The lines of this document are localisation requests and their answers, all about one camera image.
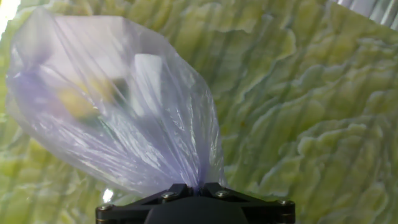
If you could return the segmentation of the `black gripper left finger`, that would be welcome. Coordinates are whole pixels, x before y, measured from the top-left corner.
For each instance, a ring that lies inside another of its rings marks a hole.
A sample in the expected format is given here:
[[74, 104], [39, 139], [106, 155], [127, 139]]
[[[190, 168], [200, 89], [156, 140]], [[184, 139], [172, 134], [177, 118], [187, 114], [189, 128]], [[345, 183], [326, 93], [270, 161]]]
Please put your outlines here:
[[127, 205], [117, 206], [112, 203], [100, 205], [95, 209], [95, 223], [144, 223], [153, 208], [167, 202], [191, 196], [194, 196], [192, 187], [189, 187], [187, 184], [173, 184], [169, 189]]

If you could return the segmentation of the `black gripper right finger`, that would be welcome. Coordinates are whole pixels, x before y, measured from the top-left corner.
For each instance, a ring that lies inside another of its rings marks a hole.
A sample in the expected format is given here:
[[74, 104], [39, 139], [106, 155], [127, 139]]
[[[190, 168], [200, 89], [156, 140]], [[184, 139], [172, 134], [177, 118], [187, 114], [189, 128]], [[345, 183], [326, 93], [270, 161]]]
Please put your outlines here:
[[295, 223], [291, 200], [264, 201], [215, 182], [200, 187], [199, 196], [209, 200], [206, 214], [216, 223]]

